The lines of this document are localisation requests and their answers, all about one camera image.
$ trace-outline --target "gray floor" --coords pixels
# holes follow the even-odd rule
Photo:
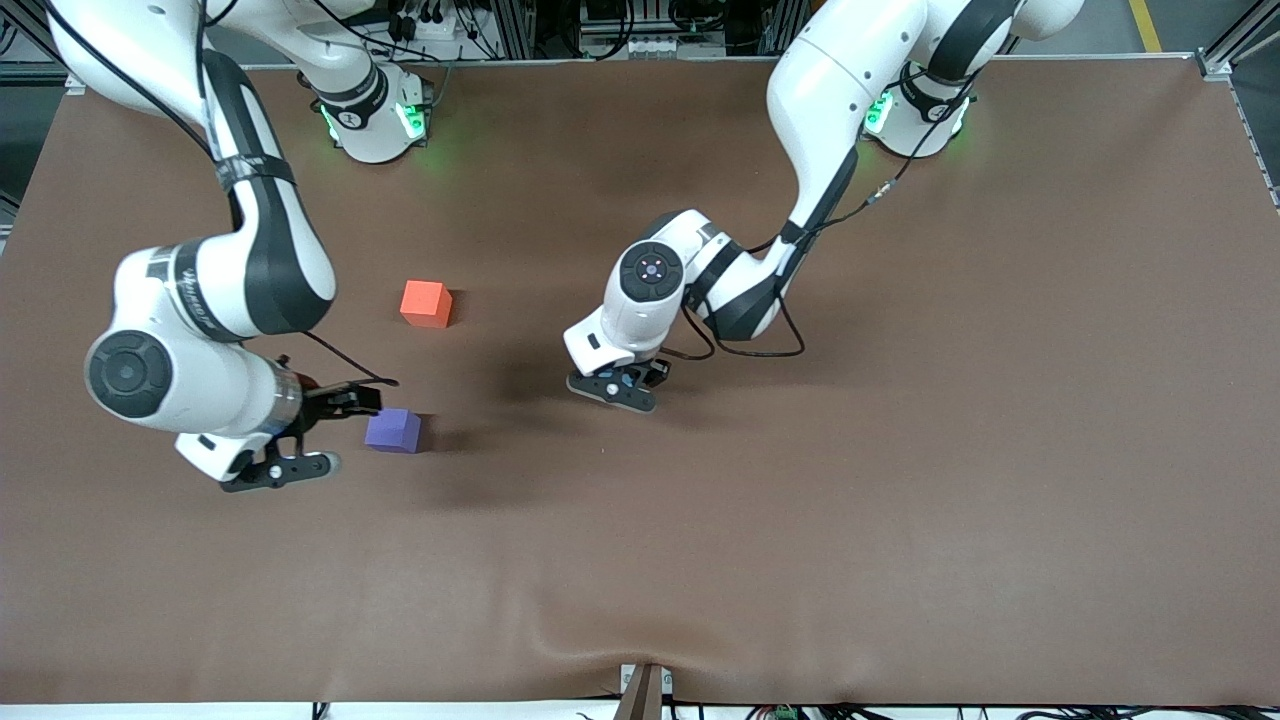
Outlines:
[[[1190,51],[1212,44],[1253,0],[1146,0],[1166,51]],[[212,28],[211,40],[242,63],[276,63],[282,56],[247,38]],[[1143,41],[1129,0],[1085,0],[1075,22],[1043,42],[1023,42],[1018,54],[1142,53]],[[4,59],[26,58],[22,44]],[[1280,42],[1236,68],[1240,104],[1267,167],[1280,176]],[[4,87],[0,82],[0,191],[22,197],[61,88]],[[0,225],[12,217],[0,208]]]

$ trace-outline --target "black cable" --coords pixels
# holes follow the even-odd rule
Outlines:
[[[218,13],[216,17],[209,20],[209,27],[214,27],[215,24],[223,22],[223,18],[230,14],[232,8],[234,8],[237,3],[239,3],[239,0],[232,0],[230,3],[228,3],[227,6],[223,8],[221,13]]]
[[[678,350],[671,350],[668,347],[662,347],[662,348],[658,350],[658,352],[660,352],[663,355],[669,355],[669,356],[672,356],[672,357],[675,357],[677,360],[689,360],[689,361],[692,361],[692,363],[698,363],[698,361],[701,361],[701,360],[709,360],[712,356],[716,355],[716,345],[712,342],[712,338],[707,337],[707,333],[703,332],[703,328],[694,320],[694,316],[689,313],[689,306],[687,305],[681,304],[680,305],[680,311],[681,311],[681,314],[685,315],[685,322],[689,323],[689,327],[694,328],[694,332],[698,333],[698,337],[703,338],[703,342],[707,343],[707,352],[704,352],[701,355],[689,355],[686,352],[681,352]]]
[[[618,17],[618,40],[608,53],[600,55],[596,60],[608,60],[631,41],[631,33],[636,27],[636,8],[632,5],[632,0],[618,0],[618,3],[622,4],[622,13]]]
[[[932,126],[929,126],[929,129],[925,131],[924,136],[920,137],[920,141],[915,143],[915,149],[911,150],[911,154],[908,155],[906,161],[902,163],[902,167],[900,167],[897,169],[897,173],[893,174],[892,179],[890,179],[888,182],[886,182],[884,184],[882,184],[872,195],[867,196],[867,200],[863,200],[863,202],[858,208],[854,208],[851,211],[849,211],[849,213],[846,213],[846,214],[844,214],[844,215],[841,215],[838,218],[827,220],[824,223],[818,223],[817,225],[809,228],[808,231],[805,231],[805,233],[803,236],[800,236],[799,240],[796,240],[796,243],[800,243],[800,242],[803,242],[805,240],[809,240],[810,237],[818,234],[819,232],[822,232],[822,231],[824,231],[824,229],[827,229],[827,228],[829,228],[832,225],[838,225],[840,223],[844,223],[845,220],[847,220],[847,219],[852,218],[854,215],[861,213],[867,208],[870,208],[877,200],[879,200],[881,197],[883,197],[884,193],[887,193],[890,190],[892,190],[892,187],[895,184],[897,184],[897,182],[900,179],[902,179],[902,176],[906,174],[906,170],[908,170],[908,168],[911,167],[911,163],[914,163],[915,159],[919,158],[920,149],[923,149],[924,143],[928,142],[929,137],[933,136],[933,132],[937,131],[940,127],[942,127],[942,123],[945,123],[948,119],[951,119],[951,117],[955,115],[956,110],[959,110],[960,106],[964,105],[965,100],[969,99],[969,91],[973,88],[973,83],[978,79],[979,74],[982,74],[982,69],[979,69],[978,72],[975,72],[972,76],[969,76],[969,79],[960,88],[960,92],[954,99],[951,99],[950,102],[947,102],[947,111],[943,113],[941,118],[938,118],[937,120],[934,120]],[[765,247],[768,247],[774,241],[765,242],[764,245],[759,245],[756,247],[753,247],[751,250],[748,250],[748,252],[759,252],[760,250],[764,250]]]
[[[677,6],[684,9],[684,0],[671,0],[667,3],[667,19],[671,20],[671,24],[685,32],[712,32],[713,29],[724,27],[724,15],[728,13],[728,3],[722,5],[721,14],[717,15],[716,19],[703,24],[701,27],[698,26],[698,20],[695,20],[692,15],[689,15],[687,18],[678,17],[676,13]]]
[[[791,319],[791,311],[787,310],[787,301],[785,297],[782,297],[782,292],[780,291],[777,284],[773,286],[773,299],[777,301],[778,309],[782,310],[782,316],[787,320],[787,327],[791,328],[791,334],[795,336],[796,338],[795,350],[782,350],[782,351],[733,350],[732,347],[724,345],[723,341],[721,341],[719,332],[716,331],[716,322],[712,320],[710,328],[712,328],[712,337],[716,338],[716,347],[723,350],[730,355],[737,355],[739,357],[796,357],[799,355],[804,355],[804,351],[806,350],[804,336],[800,334],[800,328],[796,327],[796,322]],[[716,315],[712,314],[708,315],[707,318],[708,320],[710,320],[714,316]]]
[[[165,114],[165,117],[178,123],[178,127],[182,128],[182,132],[187,133],[187,136],[191,137],[191,140],[200,146],[200,150],[205,155],[207,155],[210,160],[214,159],[214,152],[212,150],[209,149],[209,143],[205,142],[205,138],[200,137],[200,135],[196,133],[196,131],[189,124],[187,124],[187,120],[182,119],[182,117],[178,115],[178,113],[175,113],[173,108],[161,102],[160,99],[155,96],[155,94],[142,87],[142,85],[140,85],[138,81],[127,76],[124,70],[122,70],[115,65],[115,63],[108,60],[105,55],[99,53],[97,47],[90,45],[90,42],[84,40],[84,36],[77,32],[76,28],[73,28],[70,23],[67,22],[67,18],[64,18],[63,14],[58,12],[58,8],[52,3],[47,4],[46,10],[49,12],[49,17],[55,23],[58,23],[60,28],[63,28],[63,32],[65,32],[72,40],[74,40],[77,45],[83,47],[84,51],[88,53],[91,58],[101,63],[106,69],[111,70],[111,73],[115,74],[115,77],[120,78],[120,81],[124,82],[124,85],[133,88],[133,91],[141,95],[143,99],[146,99],[147,102],[155,105],[156,109],[159,109],[161,113]]]
[[[462,46],[460,45],[458,46],[458,60],[461,60],[461,59],[462,59]],[[447,70],[444,70],[444,81],[440,83],[440,91],[436,92],[435,97],[431,99],[431,109],[433,110],[436,109],[436,108],[439,108],[440,102],[444,101],[444,91],[449,88],[449,78],[453,77],[453,68],[457,67],[458,60],[453,60],[452,63],[449,63],[449,68]]]
[[[918,73],[911,73],[911,74],[906,76],[902,79],[893,81],[893,82],[886,85],[884,90],[890,90],[890,88],[893,88],[893,87],[899,87],[901,85],[906,85],[906,83],[911,82],[913,79],[920,79],[922,77],[924,77],[927,74],[929,74],[929,70],[920,70]]]
[[[435,55],[431,55],[430,53],[422,53],[420,50],[410,50],[408,47],[401,47],[398,45],[393,45],[390,42],[384,42],[381,40],[378,40],[376,37],[370,37],[370,36],[367,36],[367,35],[365,35],[362,32],[357,32],[355,28],[347,27],[342,22],[342,18],[339,18],[337,13],[334,13],[333,10],[330,10],[329,6],[325,5],[323,0],[311,0],[311,1],[315,3],[316,6],[319,6],[321,10],[324,10],[326,15],[329,15],[330,18],[333,18],[333,22],[338,23],[339,26],[342,26],[343,29],[346,29],[351,35],[355,35],[356,37],[364,40],[365,42],[372,42],[374,45],[380,45],[383,47],[389,47],[390,50],[399,50],[401,53],[408,53],[411,55],[417,55],[419,58],[422,58],[425,60],[431,60],[433,63],[443,63],[444,61],[444,60],[436,58]]]
[[[476,6],[472,0],[457,0],[454,3],[453,8],[457,10],[458,17],[462,17],[463,4],[467,8],[467,13],[471,15],[471,27],[474,28],[467,31],[467,38],[470,38],[471,44],[485,54],[485,58],[489,58],[490,60],[500,60],[502,58],[498,55],[498,51],[494,50],[493,45],[489,45],[489,38],[484,35],[484,27],[481,27],[480,19],[476,17]]]
[[[955,114],[956,109],[959,109],[964,104],[964,101],[968,100],[968,97],[969,97],[969,90],[973,88],[973,83],[974,83],[974,81],[978,79],[978,74],[980,74],[980,73],[982,73],[982,69],[979,69],[978,72],[975,72],[972,76],[969,76],[969,79],[960,88],[960,92],[950,102],[947,102],[947,106],[948,106],[947,111],[943,113],[943,115],[941,118],[938,118],[937,120],[934,120],[933,124],[929,127],[929,129],[925,131],[925,133],[920,138],[920,141],[918,143],[915,143],[915,149],[911,150],[911,155],[908,156],[906,161],[902,163],[902,167],[899,168],[897,173],[893,176],[893,179],[891,179],[891,181],[886,182],[884,184],[882,184],[876,192],[873,192],[872,195],[869,195],[867,197],[867,200],[863,200],[861,204],[858,205],[858,208],[854,208],[850,213],[846,213],[846,214],[844,214],[844,215],[841,215],[838,218],[827,220],[824,223],[818,223],[817,225],[809,228],[808,231],[804,232],[804,234],[801,234],[795,241],[795,243],[799,245],[799,243],[809,240],[810,237],[818,234],[819,232],[822,232],[822,231],[824,231],[824,229],[827,229],[827,228],[829,228],[832,225],[844,223],[845,220],[847,220],[847,219],[852,218],[854,215],[861,213],[863,210],[865,210],[867,208],[869,208],[873,202],[876,202],[877,200],[879,200],[881,197],[883,197],[884,193],[888,192],[895,184],[897,184],[897,181],[902,179],[902,176],[906,174],[906,169],[911,167],[911,161],[915,160],[915,158],[920,154],[920,149],[924,147],[924,143],[929,140],[929,136],[933,135],[933,131],[938,129],[938,127],[941,127],[943,122],[946,122],[948,118],[951,118]],[[777,242],[777,238],[771,240],[771,241],[768,241],[765,243],[758,245],[758,246],[748,250],[746,252],[749,252],[749,254],[759,252],[760,250],[764,250],[765,247],[773,245],[774,242]],[[714,320],[712,320],[712,318],[714,318],[716,315],[714,314],[709,314],[708,315],[708,320],[712,320],[712,324],[710,324],[712,337],[716,338],[716,346],[718,348],[723,350],[724,352],[728,352],[730,355],[737,355],[737,356],[741,356],[741,357],[795,357],[797,355],[803,355],[804,351],[805,351],[804,336],[800,334],[800,328],[797,328],[796,324],[795,324],[795,320],[791,319],[791,313],[787,310],[787,302],[782,297],[782,291],[781,291],[781,288],[777,287],[776,283],[774,283],[774,287],[773,287],[773,297],[778,302],[778,309],[782,310],[782,316],[787,320],[787,327],[791,328],[791,334],[794,334],[795,338],[796,338],[796,345],[797,345],[796,350],[788,350],[788,351],[782,351],[782,352],[756,352],[756,351],[748,351],[748,350],[733,350],[731,347],[727,347],[723,342],[721,342],[721,340],[719,340],[719,332],[717,332],[717,329],[716,329]],[[1019,720],[1029,720],[1029,719],[1019,717]],[[1129,720],[1129,719],[1128,717],[1121,717],[1121,719],[1105,719],[1105,720]]]
[[[347,355],[346,352],[338,350],[329,341],[324,340],[323,337],[317,336],[316,333],[314,333],[311,331],[302,331],[302,334],[305,334],[305,336],[310,337],[311,340],[316,341],[321,347],[324,347],[329,352],[333,352],[334,355],[337,355],[338,357],[340,357],[344,363],[347,363],[352,368],[355,368],[355,369],[360,370],[361,373],[369,375],[367,380],[356,380],[356,382],[348,383],[348,384],[385,384],[385,386],[390,386],[390,387],[399,387],[399,380],[396,380],[396,379],[392,379],[392,378],[385,378],[383,375],[379,375],[379,374],[374,373],[369,368],[366,368],[366,366],[361,365],[360,363],[356,363],[355,360],[352,360],[349,355]]]

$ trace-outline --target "table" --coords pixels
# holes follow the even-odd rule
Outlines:
[[[777,231],[769,70],[465,68],[380,167],[255,76],[338,269],[319,332],[434,437],[320,427],[343,475],[239,496],[81,378],[119,259],[227,229],[214,174],[65,99],[0,261],[0,701],[595,696],[637,660],[709,702],[1280,701],[1280,220],[1190,61],[993,63],[822,238],[804,356],[678,363],[652,416],[566,392],[559,333],[653,218]],[[896,167],[867,146],[846,205]],[[454,327],[397,316],[408,278]]]

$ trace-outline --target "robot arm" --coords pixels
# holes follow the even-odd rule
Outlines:
[[[141,250],[120,263],[111,323],[86,359],[90,392],[122,419],[179,433],[178,451],[223,489],[330,474],[335,456],[287,457],[276,441],[293,437],[301,446],[317,420],[375,413],[378,391],[360,383],[317,388],[283,361],[239,345],[314,328],[337,291],[289,164],[253,86],[230,58],[200,53],[201,97],[197,4],[128,5],[61,0],[51,8],[64,59],[113,99],[143,102],[83,53],[63,23],[179,114],[198,119],[242,222],[230,233]]]
[[[564,332],[576,366],[570,389],[641,413],[653,410],[649,389],[668,369],[655,356],[681,304],[719,341],[763,333],[856,170],[864,127],[879,126],[906,145],[905,155],[941,150],[959,129],[964,105],[956,105],[957,97],[995,55],[1015,15],[1028,14],[1023,24],[1038,33],[1056,32],[1080,4],[828,0],[769,77],[769,120],[799,184],[781,232],[763,258],[754,258],[696,210],[659,218],[614,265],[600,309]],[[886,117],[891,100],[884,88],[895,79],[900,82],[893,92],[911,95],[918,115]],[[869,113],[874,123],[868,123]],[[951,132],[933,132],[951,118]],[[931,140],[936,146],[927,146]],[[658,258],[668,263],[678,258],[682,265],[659,278]]]

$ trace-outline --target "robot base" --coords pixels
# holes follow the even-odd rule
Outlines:
[[[369,126],[353,129],[316,110],[329,123],[333,146],[352,159],[371,165],[389,163],[410,147],[426,147],[435,105],[435,86],[396,65],[380,65],[390,85],[385,104],[374,113]]]
[[[564,384],[570,392],[598,400],[607,405],[617,405],[632,413],[649,414],[658,406],[653,388],[662,384],[671,373],[671,363],[648,360],[620,368],[600,370],[594,375],[584,375],[577,370],[570,373]]]

